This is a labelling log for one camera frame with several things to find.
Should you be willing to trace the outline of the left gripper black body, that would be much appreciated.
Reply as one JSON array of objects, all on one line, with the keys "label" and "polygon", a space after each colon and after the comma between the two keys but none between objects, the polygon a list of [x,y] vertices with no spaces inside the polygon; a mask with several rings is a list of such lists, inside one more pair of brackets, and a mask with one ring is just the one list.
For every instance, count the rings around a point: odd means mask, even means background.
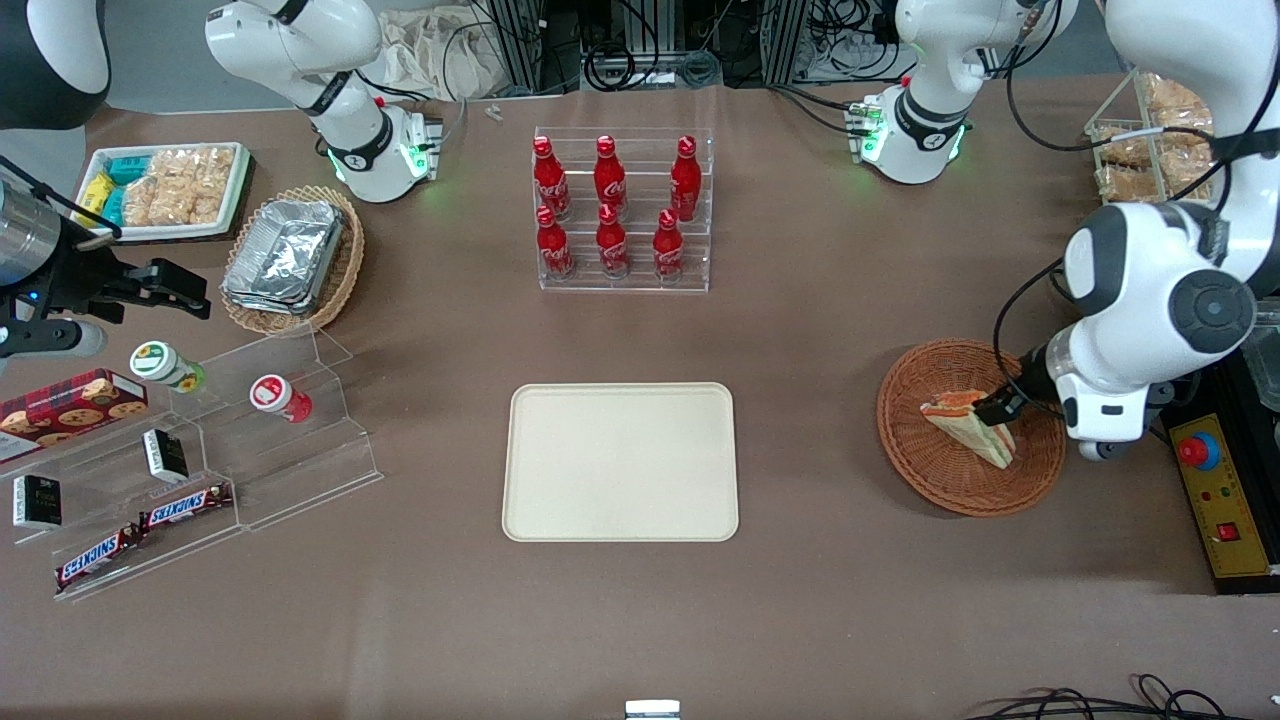
[{"label": "left gripper black body", "polygon": [[1078,405],[1075,386],[1068,383],[1065,395],[1059,387],[1060,379],[1076,374],[1069,340],[1051,340],[1024,354],[1019,363],[1018,393],[1027,402],[1037,406]]}]

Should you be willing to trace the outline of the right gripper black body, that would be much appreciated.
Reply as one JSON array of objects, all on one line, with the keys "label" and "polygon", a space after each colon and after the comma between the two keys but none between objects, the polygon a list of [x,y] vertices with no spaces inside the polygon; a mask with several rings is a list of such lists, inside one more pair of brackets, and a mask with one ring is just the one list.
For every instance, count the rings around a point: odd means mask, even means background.
[{"label": "right gripper black body", "polygon": [[3,229],[3,332],[79,333],[67,313],[86,314],[125,266],[108,249],[82,252],[76,228]]}]

